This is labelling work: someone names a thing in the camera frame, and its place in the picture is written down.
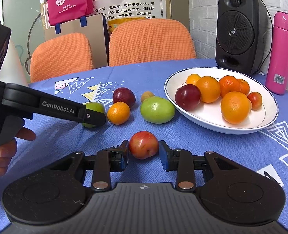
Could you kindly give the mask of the person's left hand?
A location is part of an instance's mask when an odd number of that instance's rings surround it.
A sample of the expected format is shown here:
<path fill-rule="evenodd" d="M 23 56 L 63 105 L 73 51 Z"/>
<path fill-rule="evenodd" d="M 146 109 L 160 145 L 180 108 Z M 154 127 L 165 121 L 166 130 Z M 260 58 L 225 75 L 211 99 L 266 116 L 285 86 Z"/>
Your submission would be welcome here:
<path fill-rule="evenodd" d="M 11 141 L 0 146 L 0 176 L 6 174 L 11 159 L 17 152 L 16 138 L 33 141 L 36 139 L 36 134 L 32 130 L 23 127 Z"/>

